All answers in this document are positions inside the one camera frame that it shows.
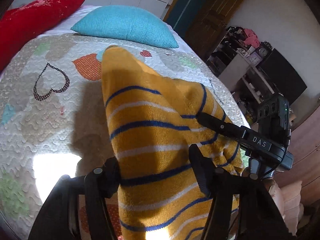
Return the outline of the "right hand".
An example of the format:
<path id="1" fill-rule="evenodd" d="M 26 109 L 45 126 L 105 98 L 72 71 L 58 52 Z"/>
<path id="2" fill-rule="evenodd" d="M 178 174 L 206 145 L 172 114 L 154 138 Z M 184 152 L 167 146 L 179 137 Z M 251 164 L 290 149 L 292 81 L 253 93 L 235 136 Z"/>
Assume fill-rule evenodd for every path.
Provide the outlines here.
<path id="1" fill-rule="evenodd" d="M 300 202 L 302 181 L 295 181 L 282 188 L 278 186 L 274 179 L 265 179 L 263 182 L 275 202 L 289 232 L 296 235 L 298 223 L 304 213 L 304 206 Z"/>

